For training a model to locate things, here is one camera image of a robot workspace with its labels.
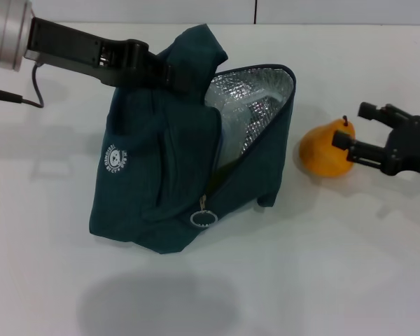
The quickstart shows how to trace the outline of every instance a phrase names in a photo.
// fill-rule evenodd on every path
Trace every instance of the silver insulated lining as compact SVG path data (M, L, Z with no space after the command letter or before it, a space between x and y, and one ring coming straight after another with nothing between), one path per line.
M294 88L283 69L256 68L215 77L205 97L222 118L218 167L239 158L277 116Z

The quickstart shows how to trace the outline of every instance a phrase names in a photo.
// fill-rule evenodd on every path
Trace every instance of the white wall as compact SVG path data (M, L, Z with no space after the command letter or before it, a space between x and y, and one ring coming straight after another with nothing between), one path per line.
M255 0L32 0L60 22L253 23ZM420 25L420 0L258 0L257 23Z
M58 22L253 23L255 0L32 0Z
M420 25L420 0L258 0L257 23Z

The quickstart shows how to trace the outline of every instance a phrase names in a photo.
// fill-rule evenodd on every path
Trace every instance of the white table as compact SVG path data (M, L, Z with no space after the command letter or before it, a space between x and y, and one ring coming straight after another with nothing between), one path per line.
M159 52L188 26L72 24ZM309 178L293 158L362 101L420 114L420 27L211 26L230 60L289 66L297 97L280 196L184 252L93 237L88 220L113 89L45 66L47 107L0 103L0 336L420 336L420 176L355 167ZM25 62L0 88L35 99Z

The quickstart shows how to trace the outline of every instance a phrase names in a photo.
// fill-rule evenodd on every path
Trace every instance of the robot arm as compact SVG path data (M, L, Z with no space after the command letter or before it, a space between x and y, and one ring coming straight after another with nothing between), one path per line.
M148 51L148 44L112 41L32 18L29 0L0 0L0 67L19 71L22 58L98 78L115 87L185 92L189 75Z
M390 176L406 170L420 173L420 116L410 115L390 104L377 109L369 103L360 105L358 115L384 123L392 131L383 148L337 131L332 144L349 152L348 161L377 168Z

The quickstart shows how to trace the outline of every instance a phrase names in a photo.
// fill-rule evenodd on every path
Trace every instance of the zipper pull ring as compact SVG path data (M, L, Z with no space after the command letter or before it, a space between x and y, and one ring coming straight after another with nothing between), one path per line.
M195 212L190 217L190 223L199 229L208 229L213 224L218 222L218 217L213 212L205 209L205 203L207 202L207 195L199 198L199 206L201 211Z

